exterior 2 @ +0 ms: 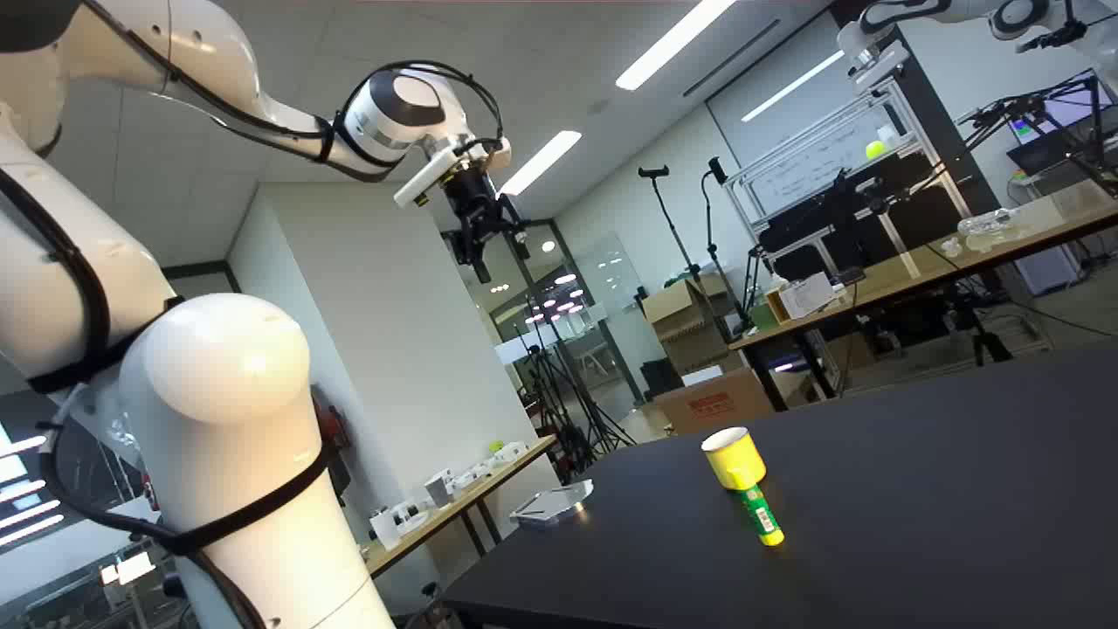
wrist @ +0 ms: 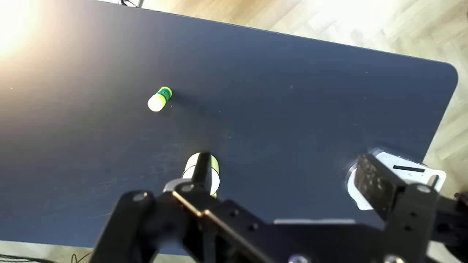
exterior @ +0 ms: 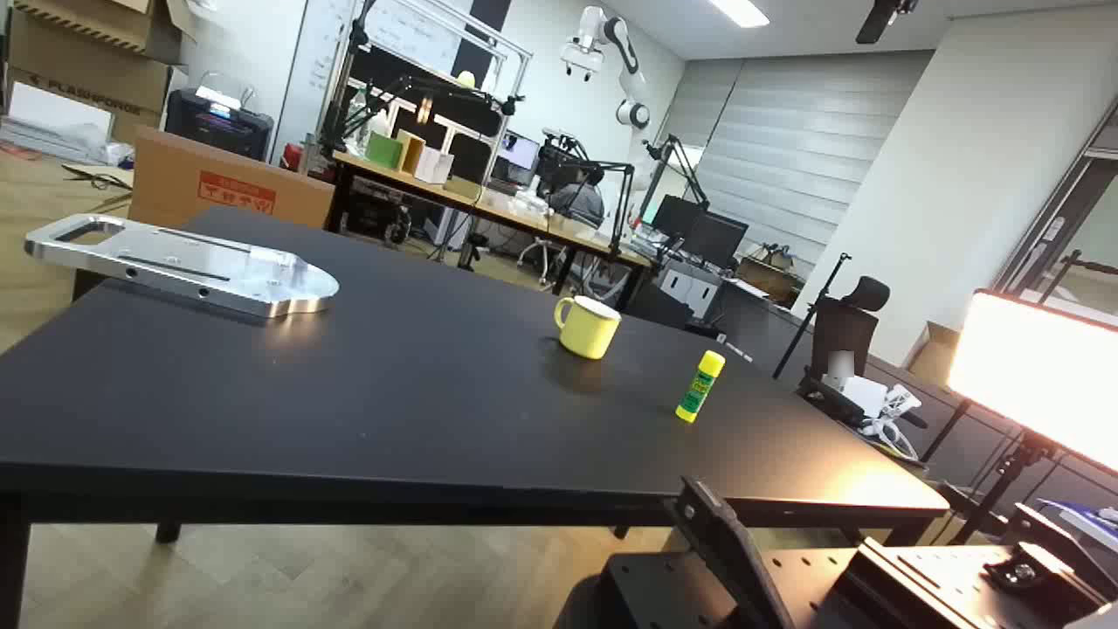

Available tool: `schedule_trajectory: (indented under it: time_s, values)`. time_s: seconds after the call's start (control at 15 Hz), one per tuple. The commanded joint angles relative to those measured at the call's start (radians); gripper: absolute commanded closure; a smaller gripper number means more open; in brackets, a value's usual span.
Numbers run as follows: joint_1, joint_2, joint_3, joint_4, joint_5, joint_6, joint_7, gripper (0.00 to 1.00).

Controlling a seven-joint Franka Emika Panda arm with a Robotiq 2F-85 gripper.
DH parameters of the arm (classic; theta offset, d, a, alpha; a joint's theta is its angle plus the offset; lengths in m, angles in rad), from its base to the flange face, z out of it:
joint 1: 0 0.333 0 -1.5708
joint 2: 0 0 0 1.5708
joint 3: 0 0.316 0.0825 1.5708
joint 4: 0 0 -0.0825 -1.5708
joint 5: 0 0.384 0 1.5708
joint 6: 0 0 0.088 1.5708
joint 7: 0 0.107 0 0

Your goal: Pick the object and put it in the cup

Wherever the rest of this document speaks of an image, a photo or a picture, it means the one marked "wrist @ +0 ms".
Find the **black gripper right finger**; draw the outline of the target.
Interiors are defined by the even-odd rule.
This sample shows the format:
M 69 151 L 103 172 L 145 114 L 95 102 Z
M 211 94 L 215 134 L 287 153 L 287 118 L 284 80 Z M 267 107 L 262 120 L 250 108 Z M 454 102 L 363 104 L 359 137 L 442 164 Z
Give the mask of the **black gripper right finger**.
M 357 159 L 354 186 L 387 227 L 406 183 L 375 155 Z

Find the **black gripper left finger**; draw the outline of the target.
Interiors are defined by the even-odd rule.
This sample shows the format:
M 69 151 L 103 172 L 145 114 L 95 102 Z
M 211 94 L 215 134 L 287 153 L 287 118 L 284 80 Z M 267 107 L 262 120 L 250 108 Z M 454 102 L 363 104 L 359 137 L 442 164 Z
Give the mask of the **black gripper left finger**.
M 183 177 L 173 187 L 173 196 L 193 216 L 202 218 L 220 203 L 220 162 L 210 152 L 196 152 L 188 162 Z

